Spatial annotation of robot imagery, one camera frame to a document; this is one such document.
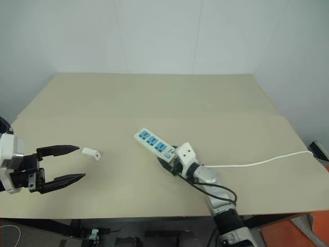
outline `small white block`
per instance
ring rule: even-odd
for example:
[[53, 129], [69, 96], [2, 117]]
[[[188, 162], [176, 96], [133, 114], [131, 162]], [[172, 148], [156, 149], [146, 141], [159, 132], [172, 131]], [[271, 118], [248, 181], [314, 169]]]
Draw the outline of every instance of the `small white block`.
[[92, 158], [96, 161], [98, 161], [102, 156], [100, 154], [100, 152], [98, 152], [95, 149], [91, 149], [91, 148], [83, 148], [81, 151], [84, 155], [88, 156], [89, 158]]

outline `table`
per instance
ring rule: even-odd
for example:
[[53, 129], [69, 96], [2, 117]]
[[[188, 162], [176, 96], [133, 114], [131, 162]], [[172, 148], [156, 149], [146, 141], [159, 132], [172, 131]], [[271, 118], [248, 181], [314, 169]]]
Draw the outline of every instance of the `table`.
[[[46, 179], [86, 173], [40, 195], [1, 193], [3, 218], [86, 219], [207, 216], [201, 193], [173, 177], [132, 136], [147, 127], [173, 145], [190, 142], [206, 165], [246, 164], [307, 150], [252, 75], [53, 77], [13, 124], [26, 154], [71, 144], [97, 149], [46, 157]], [[218, 168], [240, 215], [329, 209], [329, 174], [310, 154], [247, 168]]]

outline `power strip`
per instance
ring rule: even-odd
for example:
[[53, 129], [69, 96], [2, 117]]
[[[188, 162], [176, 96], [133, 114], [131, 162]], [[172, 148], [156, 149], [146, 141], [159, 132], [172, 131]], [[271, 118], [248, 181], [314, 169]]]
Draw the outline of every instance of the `power strip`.
[[138, 131], [134, 135], [134, 139], [147, 150], [168, 163], [175, 157], [175, 148], [147, 128], [142, 128]]

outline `white cable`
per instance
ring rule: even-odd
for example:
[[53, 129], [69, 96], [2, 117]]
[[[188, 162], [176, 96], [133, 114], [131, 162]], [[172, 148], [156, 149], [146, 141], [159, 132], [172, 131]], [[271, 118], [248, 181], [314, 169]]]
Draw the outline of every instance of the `white cable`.
[[267, 163], [267, 162], [270, 162], [270, 161], [274, 161], [274, 160], [277, 160], [279, 158], [286, 158], [286, 157], [301, 154], [301, 153], [310, 153], [311, 155], [313, 155], [313, 153], [311, 151], [300, 151], [300, 152], [296, 152], [296, 153], [289, 153], [289, 154], [276, 156], [276, 157], [273, 157], [273, 158], [269, 158], [268, 160], [265, 160], [265, 161], [260, 161], [260, 162], [256, 162], [256, 163], [246, 164], [246, 165], [217, 165], [217, 166], [205, 166], [205, 167], [248, 167], [248, 166], [255, 166], [255, 165], [260, 165], [260, 164]]
[[20, 229], [18, 226], [16, 226], [16, 225], [3, 225], [3, 226], [0, 226], [0, 228], [2, 228], [2, 227], [7, 227], [7, 226], [16, 227], [17, 230], [19, 231], [19, 238], [18, 238], [16, 244], [14, 245], [14, 247], [17, 247], [17, 245], [18, 245], [18, 243], [19, 243], [19, 241], [20, 241], [20, 239], [21, 239], [21, 229]]

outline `white wall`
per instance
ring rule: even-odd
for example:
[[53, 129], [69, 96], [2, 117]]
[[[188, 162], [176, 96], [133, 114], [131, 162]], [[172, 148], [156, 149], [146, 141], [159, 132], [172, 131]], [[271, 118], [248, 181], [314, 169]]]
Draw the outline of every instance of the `white wall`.
[[326, 0], [0, 0], [0, 115], [57, 72], [257, 71], [306, 143], [329, 142], [328, 16]]
[[290, 1], [255, 76], [304, 142], [329, 151], [329, 1]]

